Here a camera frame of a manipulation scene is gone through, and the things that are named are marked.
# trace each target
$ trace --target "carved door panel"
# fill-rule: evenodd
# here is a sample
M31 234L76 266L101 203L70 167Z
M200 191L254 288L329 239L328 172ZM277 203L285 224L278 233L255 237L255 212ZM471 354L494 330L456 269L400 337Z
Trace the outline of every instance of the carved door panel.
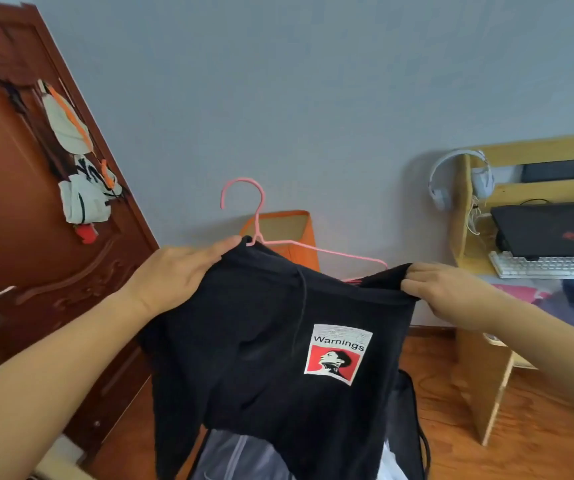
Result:
M78 94L32 23L0 20L0 79L22 85L40 77L63 95ZM23 100L37 109L31 94ZM73 103L91 129L96 153L117 170L88 110L81 100ZM98 239L85 245L65 222L47 160L0 87L0 290L16 287L0 296L0 362L120 288L155 248L131 198L112 203L110 220L96 229ZM86 451L98 448L148 375L131 343L99 378L66 433Z

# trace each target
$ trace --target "black laptop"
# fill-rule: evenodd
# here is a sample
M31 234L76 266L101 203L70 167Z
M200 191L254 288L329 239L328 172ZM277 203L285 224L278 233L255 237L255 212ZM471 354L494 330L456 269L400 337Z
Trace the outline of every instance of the black laptop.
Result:
M496 245L516 257L574 257L574 202L491 209Z

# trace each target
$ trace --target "orange box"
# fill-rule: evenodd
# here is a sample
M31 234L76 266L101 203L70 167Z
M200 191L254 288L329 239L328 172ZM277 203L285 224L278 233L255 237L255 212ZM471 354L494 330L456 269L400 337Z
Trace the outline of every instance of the orange box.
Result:
M290 240L315 246L314 228L311 223L311 215L307 210L285 210L260 214L259 222L260 232L266 241ZM254 235L253 217L244 225L240 235ZM279 244L267 247L291 262L320 271L318 253L313 249L303 248L295 244Z

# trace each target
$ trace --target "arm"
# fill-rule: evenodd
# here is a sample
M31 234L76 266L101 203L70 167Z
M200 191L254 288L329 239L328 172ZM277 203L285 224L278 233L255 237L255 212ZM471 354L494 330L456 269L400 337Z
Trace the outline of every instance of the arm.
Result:
M402 289L455 326L492 333L574 399L574 327L462 269L416 263Z
M240 237L157 250L121 290L0 366L0 480L38 464L115 355L154 316L184 303Z

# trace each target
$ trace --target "pink clothes hanger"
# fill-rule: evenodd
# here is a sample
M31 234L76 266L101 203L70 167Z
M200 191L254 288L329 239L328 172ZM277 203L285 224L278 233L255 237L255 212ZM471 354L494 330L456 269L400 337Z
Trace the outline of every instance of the pink clothes hanger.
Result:
M256 209L256 213L254 214L254 235L252 236L251 242L247 242L247 246L253 246L256 243L256 241L260 241L267 246L272 246L274 244L294 244L295 246L300 246L302 248L313 249L315 251L321 251L323 253L335 254L338 256L344 256L346 258L362 259L364 261L377 262L377 263L381 264L382 266L384 266L385 269L388 269L387 263L384 262L383 260L380 260L380 259L365 258L363 256L354 256L352 254L345 254L345 253L339 253L337 251L329 251L327 249L315 248L314 246L309 246L308 244L302 244L301 242L291 241L291 239L285 239L283 241L265 241L265 238L260 233L260 219L259 219L260 211L263 208L263 205L265 205L265 191L260 186L260 184L258 182L256 182L253 178L235 178L234 180L229 180L225 184L225 186L222 187L222 192L220 193L220 209L225 208L225 193L227 193L227 189L231 185L235 184L236 182L246 182L248 184L252 184L260 192L260 205L258 205L258 208Z

